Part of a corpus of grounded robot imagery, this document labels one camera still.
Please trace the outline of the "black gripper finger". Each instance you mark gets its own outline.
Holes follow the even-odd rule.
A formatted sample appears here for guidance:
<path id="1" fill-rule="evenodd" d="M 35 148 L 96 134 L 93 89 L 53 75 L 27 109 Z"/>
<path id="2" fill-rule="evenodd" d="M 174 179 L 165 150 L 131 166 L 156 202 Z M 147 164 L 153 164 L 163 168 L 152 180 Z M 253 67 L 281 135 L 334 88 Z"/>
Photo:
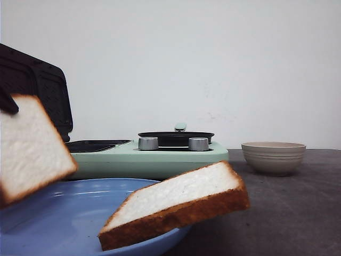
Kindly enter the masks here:
<path id="1" fill-rule="evenodd" d="M 0 89 L 0 107 L 1 110 L 8 114 L 15 115 L 19 112 L 19 107 L 13 100 L 12 96 L 1 87 Z"/>

